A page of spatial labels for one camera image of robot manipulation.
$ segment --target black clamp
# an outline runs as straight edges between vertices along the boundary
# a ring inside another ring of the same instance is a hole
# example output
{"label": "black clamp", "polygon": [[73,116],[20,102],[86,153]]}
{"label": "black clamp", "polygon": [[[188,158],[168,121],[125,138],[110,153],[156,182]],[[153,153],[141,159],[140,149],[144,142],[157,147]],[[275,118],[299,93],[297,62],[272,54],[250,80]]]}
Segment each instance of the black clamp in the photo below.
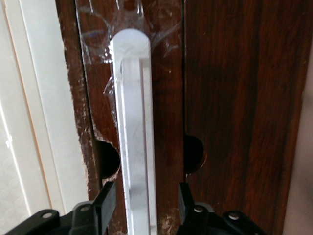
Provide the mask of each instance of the black clamp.
{"label": "black clamp", "polygon": [[179,211],[182,225],[176,235],[266,235],[239,211],[229,211],[219,217],[210,205],[196,205],[187,183],[179,184]]}
{"label": "black clamp", "polygon": [[62,217],[55,210],[37,212],[5,235],[103,235],[115,205],[115,183],[107,182],[94,201],[79,203]]}

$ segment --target dark wood grain panel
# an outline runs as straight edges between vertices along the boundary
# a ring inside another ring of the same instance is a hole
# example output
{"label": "dark wood grain panel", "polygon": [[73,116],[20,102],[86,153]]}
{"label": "dark wood grain panel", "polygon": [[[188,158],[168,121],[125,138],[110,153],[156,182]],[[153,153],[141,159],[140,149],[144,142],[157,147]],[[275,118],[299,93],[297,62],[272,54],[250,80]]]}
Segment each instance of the dark wood grain panel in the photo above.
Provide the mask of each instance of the dark wood grain panel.
{"label": "dark wood grain panel", "polygon": [[218,214],[281,234],[312,36],[312,1],[185,1],[185,131],[206,161],[187,177]]}

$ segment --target drilled hole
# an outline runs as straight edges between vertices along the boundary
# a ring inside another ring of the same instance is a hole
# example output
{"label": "drilled hole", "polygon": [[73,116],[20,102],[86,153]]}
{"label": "drilled hole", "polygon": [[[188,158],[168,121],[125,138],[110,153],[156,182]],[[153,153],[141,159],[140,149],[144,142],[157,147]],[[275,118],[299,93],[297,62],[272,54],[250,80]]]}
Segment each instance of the drilled hole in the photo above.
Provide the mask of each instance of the drilled hole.
{"label": "drilled hole", "polygon": [[204,163],[204,150],[201,140],[193,136],[184,137],[184,172],[191,174]]}
{"label": "drilled hole", "polygon": [[116,149],[109,143],[97,141],[100,174],[102,179],[113,176],[119,169],[121,161]]}

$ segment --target textured white surface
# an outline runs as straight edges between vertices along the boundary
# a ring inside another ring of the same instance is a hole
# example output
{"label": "textured white surface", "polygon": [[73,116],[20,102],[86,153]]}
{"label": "textured white surface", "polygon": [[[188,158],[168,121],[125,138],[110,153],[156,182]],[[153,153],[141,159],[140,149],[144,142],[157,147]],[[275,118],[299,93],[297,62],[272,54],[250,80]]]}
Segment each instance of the textured white surface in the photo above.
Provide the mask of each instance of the textured white surface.
{"label": "textured white surface", "polygon": [[88,189],[55,0],[21,0],[45,122],[65,213]]}
{"label": "textured white surface", "polygon": [[45,123],[43,107],[36,81],[34,65],[31,58],[19,0],[5,0],[6,15],[11,31],[12,41],[18,61],[21,78],[29,108],[29,114],[37,141],[38,151],[52,208],[64,214],[64,206],[60,186],[55,169],[50,140]]}
{"label": "textured white surface", "polygon": [[0,1],[0,233],[50,206],[3,4]]}

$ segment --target white wall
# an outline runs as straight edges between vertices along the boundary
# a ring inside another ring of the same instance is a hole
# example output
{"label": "white wall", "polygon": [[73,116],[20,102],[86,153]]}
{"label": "white wall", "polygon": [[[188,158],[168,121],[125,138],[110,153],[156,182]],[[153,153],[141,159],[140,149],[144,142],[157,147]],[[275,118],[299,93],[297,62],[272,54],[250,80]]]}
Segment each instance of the white wall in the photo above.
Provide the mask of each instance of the white wall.
{"label": "white wall", "polygon": [[0,0],[0,234],[88,200],[54,0]]}
{"label": "white wall", "polygon": [[313,234],[313,47],[303,105],[284,235]]}

